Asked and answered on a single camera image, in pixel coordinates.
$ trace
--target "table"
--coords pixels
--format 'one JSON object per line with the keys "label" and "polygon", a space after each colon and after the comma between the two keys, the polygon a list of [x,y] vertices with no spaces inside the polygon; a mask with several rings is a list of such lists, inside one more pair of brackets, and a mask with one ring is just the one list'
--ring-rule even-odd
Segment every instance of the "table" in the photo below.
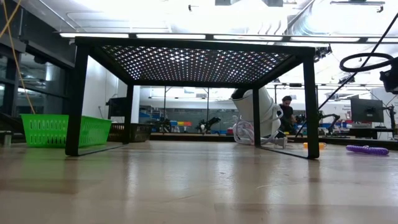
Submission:
{"label": "table", "polygon": [[65,154],[79,156],[79,133],[88,56],[127,85],[125,141],[130,135],[134,85],[241,88],[253,90],[255,145],[261,146],[259,89],[296,66],[303,64],[307,112],[308,156],[319,157],[318,108],[315,91],[313,47],[247,44],[205,40],[76,37],[74,102],[69,111]]}
{"label": "table", "polygon": [[349,135],[356,138],[378,139],[377,133],[393,133],[391,128],[350,128]]}

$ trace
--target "purple dog toy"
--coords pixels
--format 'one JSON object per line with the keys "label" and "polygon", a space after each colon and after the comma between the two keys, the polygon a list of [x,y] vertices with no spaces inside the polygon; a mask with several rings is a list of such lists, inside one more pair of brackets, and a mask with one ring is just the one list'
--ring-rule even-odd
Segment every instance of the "purple dog toy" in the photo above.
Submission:
{"label": "purple dog toy", "polygon": [[376,155],[388,155],[389,151],[386,148],[381,147],[369,147],[369,146],[346,146],[346,149],[351,152],[363,152],[367,154]]}

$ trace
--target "monitor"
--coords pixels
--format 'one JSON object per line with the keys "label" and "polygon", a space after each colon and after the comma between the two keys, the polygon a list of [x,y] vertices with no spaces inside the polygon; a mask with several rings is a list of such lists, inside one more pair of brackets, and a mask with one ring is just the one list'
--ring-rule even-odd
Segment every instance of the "monitor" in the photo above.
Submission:
{"label": "monitor", "polygon": [[384,122],[381,100],[351,99],[351,119],[358,122]]}
{"label": "monitor", "polygon": [[126,97],[120,98],[110,98],[107,102],[108,109],[108,119],[111,119],[113,116],[125,116],[125,108],[126,108]]}

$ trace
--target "ceiling light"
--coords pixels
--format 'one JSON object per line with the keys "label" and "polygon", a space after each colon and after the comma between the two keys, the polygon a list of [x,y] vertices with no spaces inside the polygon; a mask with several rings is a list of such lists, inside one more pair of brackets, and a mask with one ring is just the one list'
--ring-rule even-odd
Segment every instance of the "ceiling light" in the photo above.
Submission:
{"label": "ceiling light", "polygon": [[147,39],[206,39],[203,34],[137,34],[137,38]]}
{"label": "ceiling light", "polygon": [[[380,38],[368,38],[366,42],[370,43],[377,43],[379,42]],[[382,43],[393,43],[398,44],[398,37],[385,37]]]}
{"label": "ceiling light", "polygon": [[384,5],[385,1],[366,1],[366,0],[350,0],[350,1],[331,1],[330,4],[352,5],[352,6],[380,6]]}
{"label": "ceiling light", "polygon": [[296,42],[357,42],[359,37],[292,37],[290,41]]}
{"label": "ceiling light", "polygon": [[129,34],[112,34],[112,33],[60,33],[61,37],[75,38],[75,37],[110,37],[110,38],[129,38]]}
{"label": "ceiling light", "polygon": [[255,35],[214,35],[214,39],[218,39],[218,40],[265,40],[265,41],[278,41],[278,40],[282,40],[282,37],[255,36]]}

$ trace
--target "fluorescent light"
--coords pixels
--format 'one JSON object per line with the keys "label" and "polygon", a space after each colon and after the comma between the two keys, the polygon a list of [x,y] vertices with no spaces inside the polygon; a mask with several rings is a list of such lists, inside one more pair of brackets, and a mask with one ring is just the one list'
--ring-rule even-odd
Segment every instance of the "fluorescent light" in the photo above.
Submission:
{"label": "fluorescent light", "polygon": [[357,42],[359,37],[292,37],[290,41],[297,42]]}
{"label": "fluorescent light", "polygon": [[137,34],[137,38],[147,39],[206,39],[203,34]]}
{"label": "fluorescent light", "polygon": [[269,37],[269,36],[256,36],[256,35],[214,35],[214,39],[218,40],[265,40],[265,41],[278,41],[282,37]]}
{"label": "fluorescent light", "polygon": [[[161,99],[163,100],[164,98],[166,99],[171,99],[171,100],[207,100],[206,97],[200,98],[200,97],[180,97],[180,96],[150,96],[148,99]],[[209,98],[209,100],[213,101],[225,101],[225,100],[231,100],[230,98]]]}
{"label": "fluorescent light", "polygon": [[75,38],[75,37],[112,37],[112,38],[129,38],[129,34],[112,34],[112,33],[60,33],[61,37]]}
{"label": "fluorescent light", "polygon": [[[380,38],[368,38],[367,42],[377,43]],[[386,37],[382,43],[398,43],[398,37]]]}

